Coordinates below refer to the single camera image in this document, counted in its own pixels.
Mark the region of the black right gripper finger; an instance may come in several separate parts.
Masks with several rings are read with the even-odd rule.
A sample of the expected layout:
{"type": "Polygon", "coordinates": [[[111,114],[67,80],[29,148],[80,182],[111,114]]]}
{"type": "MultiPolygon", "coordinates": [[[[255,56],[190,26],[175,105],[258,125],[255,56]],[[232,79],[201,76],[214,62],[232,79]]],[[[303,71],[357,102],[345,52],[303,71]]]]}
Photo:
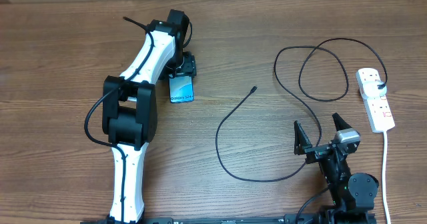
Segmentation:
{"type": "Polygon", "coordinates": [[[312,148],[312,144],[298,121],[294,121],[294,132],[294,154],[303,155],[306,153],[306,149],[312,148]]]}
{"type": "Polygon", "coordinates": [[[332,118],[333,118],[333,121],[334,121],[334,125],[335,125],[335,128],[336,128],[336,131],[342,131],[342,130],[350,129],[351,128],[351,126],[348,123],[346,123],[340,117],[340,115],[338,113],[334,113],[332,115],[332,118]]]}

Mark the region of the blue Samsung Galaxy phone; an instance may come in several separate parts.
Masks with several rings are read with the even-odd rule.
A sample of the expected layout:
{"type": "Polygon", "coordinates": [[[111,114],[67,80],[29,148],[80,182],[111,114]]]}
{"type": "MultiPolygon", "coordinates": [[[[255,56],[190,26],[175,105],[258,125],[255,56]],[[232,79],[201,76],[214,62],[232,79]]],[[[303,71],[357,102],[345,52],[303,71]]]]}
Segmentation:
{"type": "Polygon", "coordinates": [[[169,80],[169,96],[171,103],[187,103],[194,101],[192,77],[175,77],[169,80]]]}

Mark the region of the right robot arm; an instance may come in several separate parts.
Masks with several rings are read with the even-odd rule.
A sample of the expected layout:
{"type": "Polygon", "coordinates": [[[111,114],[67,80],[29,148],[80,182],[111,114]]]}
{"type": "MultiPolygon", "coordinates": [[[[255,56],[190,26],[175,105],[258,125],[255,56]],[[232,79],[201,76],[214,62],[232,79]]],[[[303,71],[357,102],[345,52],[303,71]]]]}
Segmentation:
{"type": "Polygon", "coordinates": [[[294,153],[305,155],[306,163],[318,163],[327,187],[307,200],[293,217],[285,217],[290,223],[355,223],[373,224],[377,220],[369,211],[374,208],[379,181],[368,173],[352,173],[346,161],[360,144],[360,134],[337,113],[332,115],[336,134],[327,144],[314,147],[298,121],[294,122],[294,153]],[[333,205],[320,208],[315,214],[304,215],[309,203],[325,192],[330,192],[333,205]]]}

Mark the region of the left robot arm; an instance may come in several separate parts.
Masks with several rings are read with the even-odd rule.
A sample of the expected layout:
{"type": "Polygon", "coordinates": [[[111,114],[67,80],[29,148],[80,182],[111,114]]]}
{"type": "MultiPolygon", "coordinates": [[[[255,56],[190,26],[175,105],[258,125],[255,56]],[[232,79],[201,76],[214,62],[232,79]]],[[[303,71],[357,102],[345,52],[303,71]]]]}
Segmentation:
{"type": "Polygon", "coordinates": [[[185,51],[192,34],[189,17],[172,9],[166,21],[143,26],[145,42],[133,63],[103,84],[102,129],[114,158],[113,203],[106,223],[141,223],[145,154],[157,129],[155,84],[169,81],[170,101],[194,100],[195,57],[185,51]]]}

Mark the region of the white charger plug adapter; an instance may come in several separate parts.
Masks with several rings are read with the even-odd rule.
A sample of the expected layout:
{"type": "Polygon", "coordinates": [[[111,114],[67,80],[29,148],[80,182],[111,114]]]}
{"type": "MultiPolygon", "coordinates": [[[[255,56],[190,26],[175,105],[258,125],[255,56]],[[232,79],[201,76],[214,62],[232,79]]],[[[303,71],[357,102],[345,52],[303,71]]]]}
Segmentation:
{"type": "Polygon", "coordinates": [[[387,87],[382,81],[365,81],[360,87],[360,93],[363,99],[373,99],[385,95],[387,87]]]}

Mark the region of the white power strip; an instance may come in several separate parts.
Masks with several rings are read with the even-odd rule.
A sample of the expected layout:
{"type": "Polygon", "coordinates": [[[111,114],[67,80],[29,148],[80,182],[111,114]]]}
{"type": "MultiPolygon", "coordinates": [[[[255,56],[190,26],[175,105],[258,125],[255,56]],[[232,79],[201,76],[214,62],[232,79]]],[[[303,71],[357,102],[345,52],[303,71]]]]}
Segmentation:
{"type": "MultiPolygon", "coordinates": [[[[363,68],[356,72],[359,90],[365,81],[381,81],[376,69],[363,68]]],[[[363,99],[371,130],[374,133],[383,133],[395,127],[394,118],[386,95],[373,99],[363,99]]]]}

